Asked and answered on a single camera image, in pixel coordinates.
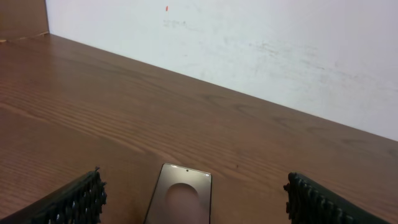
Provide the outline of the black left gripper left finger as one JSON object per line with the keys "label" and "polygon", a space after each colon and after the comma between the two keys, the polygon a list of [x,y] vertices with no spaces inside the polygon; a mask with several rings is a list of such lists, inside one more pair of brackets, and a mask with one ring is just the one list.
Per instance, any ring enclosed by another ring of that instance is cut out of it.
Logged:
{"label": "black left gripper left finger", "polygon": [[107,194],[98,167],[33,204],[1,219],[1,224],[100,223]]}

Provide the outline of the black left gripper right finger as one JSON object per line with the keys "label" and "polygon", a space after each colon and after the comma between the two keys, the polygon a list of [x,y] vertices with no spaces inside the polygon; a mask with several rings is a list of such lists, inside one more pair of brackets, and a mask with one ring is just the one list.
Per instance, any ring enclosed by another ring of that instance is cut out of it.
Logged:
{"label": "black left gripper right finger", "polygon": [[292,224],[388,224],[312,179],[288,174],[286,213]]}

